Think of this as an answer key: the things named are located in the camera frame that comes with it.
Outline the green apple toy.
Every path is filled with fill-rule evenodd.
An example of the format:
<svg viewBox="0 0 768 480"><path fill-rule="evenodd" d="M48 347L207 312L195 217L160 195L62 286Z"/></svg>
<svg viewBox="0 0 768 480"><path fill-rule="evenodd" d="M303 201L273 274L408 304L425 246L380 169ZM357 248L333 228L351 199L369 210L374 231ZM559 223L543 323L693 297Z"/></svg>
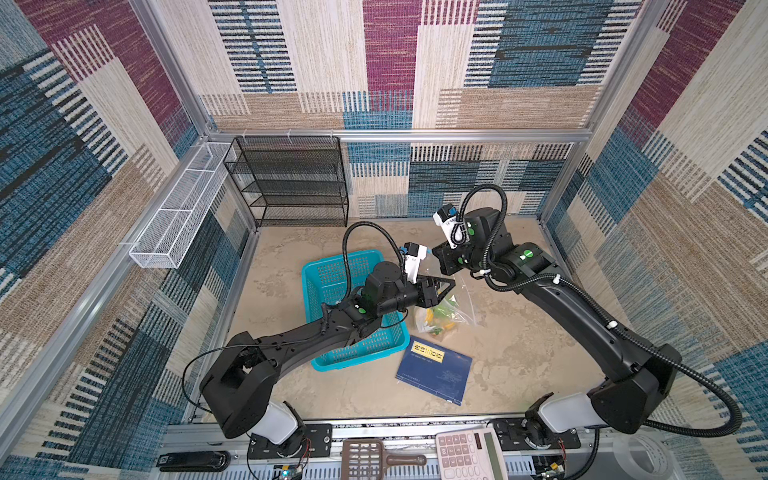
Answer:
<svg viewBox="0 0 768 480"><path fill-rule="evenodd" d="M441 303L433 308L434 316L436 318L445 318L454 321L457 318L457 307L450 303Z"/></svg>

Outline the clear zip top bag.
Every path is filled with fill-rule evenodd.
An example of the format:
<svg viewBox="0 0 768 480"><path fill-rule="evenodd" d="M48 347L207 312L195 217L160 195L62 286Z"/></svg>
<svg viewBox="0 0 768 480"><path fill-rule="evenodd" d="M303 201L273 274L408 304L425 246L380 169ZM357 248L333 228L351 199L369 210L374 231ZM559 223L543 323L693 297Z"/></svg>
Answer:
<svg viewBox="0 0 768 480"><path fill-rule="evenodd" d="M405 258L409 278L421 274L455 281L455 286L437 306L428 309L413 308L413 326L420 334L442 341L459 330L478 325L472 298L461 272L452 276L443 274L438 260L431 253L426 253L423 258L412 258L410 255Z"/></svg>

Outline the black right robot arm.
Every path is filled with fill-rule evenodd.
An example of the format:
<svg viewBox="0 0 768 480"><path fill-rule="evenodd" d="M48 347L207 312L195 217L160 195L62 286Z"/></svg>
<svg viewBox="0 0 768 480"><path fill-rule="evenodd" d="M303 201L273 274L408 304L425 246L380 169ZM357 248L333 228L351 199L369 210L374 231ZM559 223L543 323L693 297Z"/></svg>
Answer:
<svg viewBox="0 0 768 480"><path fill-rule="evenodd" d="M500 223L499 210L484 207L462 214L448 203L433 219L446 237L433 249L443 274L466 269L489 281L494 291L522 295L564 328L603 372L604 381L582 394L559 399L545 395L532 407L533 418L547 429L561 433L576 427L609 427L633 434L646 426L682 436L717 438L741 427L742 412L723 388L684 365L671 345L655 346L618 322L537 244L514 243ZM728 419L723 425L691 428L652 420L677 374L708 389L725 405Z"/></svg>

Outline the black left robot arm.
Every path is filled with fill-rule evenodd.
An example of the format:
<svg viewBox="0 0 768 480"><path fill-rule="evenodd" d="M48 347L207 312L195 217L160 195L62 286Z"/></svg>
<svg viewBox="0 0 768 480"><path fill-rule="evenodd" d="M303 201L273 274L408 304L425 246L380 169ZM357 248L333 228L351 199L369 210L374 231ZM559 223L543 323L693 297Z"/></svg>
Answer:
<svg viewBox="0 0 768 480"><path fill-rule="evenodd" d="M319 319L272 336L234 336L204 375L200 392L223 435L241 436L262 420L274 385L296 367L366 339L388 314L438 305L454 287L451 278L421 274L411 282L397 264L380 262L363 285L334 305L324 304Z"/></svg>

